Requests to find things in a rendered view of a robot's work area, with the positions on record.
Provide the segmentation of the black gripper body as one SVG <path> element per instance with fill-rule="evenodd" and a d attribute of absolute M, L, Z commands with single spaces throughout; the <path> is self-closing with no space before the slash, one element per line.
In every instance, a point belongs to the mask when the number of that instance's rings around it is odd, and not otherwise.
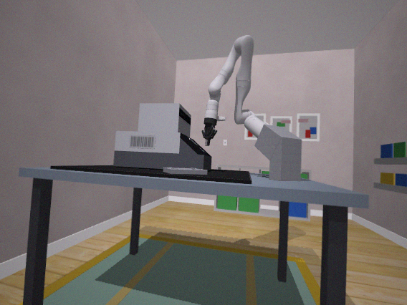
<path fill-rule="evenodd" d="M 209 134 L 211 134 L 213 128 L 215 128 L 216 123 L 217 123 L 217 119 L 209 118 L 209 117 L 204 118 L 205 127 L 207 127 L 207 129 L 208 129 L 208 127 L 210 127 Z"/>

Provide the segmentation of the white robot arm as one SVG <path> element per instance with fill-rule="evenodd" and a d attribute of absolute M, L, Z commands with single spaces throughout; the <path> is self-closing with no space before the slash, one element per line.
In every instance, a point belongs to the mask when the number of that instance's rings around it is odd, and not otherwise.
<path fill-rule="evenodd" d="M 221 88 L 228 82 L 234 71 L 236 61 L 241 56 L 241 65 L 236 75 L 236 103 L 234 110 L 234 121 L 238 125 L 244 124 L 245 122 L 245 128 L 248 129 L 248 131 L 250 131 L 256 138 L 258 138 L 263 125 L 269 124 L 257 118 L 257 116 L 251 110 L 242 109 L 243 102 L 251 88 L 253 51 L 254 40 L 250 35 L 239 37 L 234 42 L 229 56 L 221 68 L 221 71 L 209 85 L 209 100 L 206 106 L 205 118 L 209 117 L 217 119 L 217 121 L 226 121 L 225 117 L 218 116 Z"/>

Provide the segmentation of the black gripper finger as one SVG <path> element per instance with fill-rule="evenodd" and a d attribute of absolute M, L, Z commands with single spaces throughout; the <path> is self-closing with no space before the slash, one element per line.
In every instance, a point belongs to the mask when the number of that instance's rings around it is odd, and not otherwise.
<path fill-rule="evenodd" d="M 207 127 L 205 127 L 205 130 L 202 130 L 203 138 L 207 140 Z"/>
<path fill-rule="evenodd" d="M 217 130 L 213 128 L 211 134 L 209 134 L 210 127 L 207 129 L 207 140 L 206 140 L 206 146 L 210 145 L 210 140 L 214 138 L 215 134 L 217 133 Z"/>

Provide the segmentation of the white real-time pcr machine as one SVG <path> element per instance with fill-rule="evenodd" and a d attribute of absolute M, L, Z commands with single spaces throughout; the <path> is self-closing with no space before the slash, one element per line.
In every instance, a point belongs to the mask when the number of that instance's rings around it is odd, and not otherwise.
<path fill-rule="evenodd" d="M 140 103 L 138 131 L 116 131 L 113 166 L 211 170 L 211 156 L 190 131 L 191 115 L 180 103 Z"/>

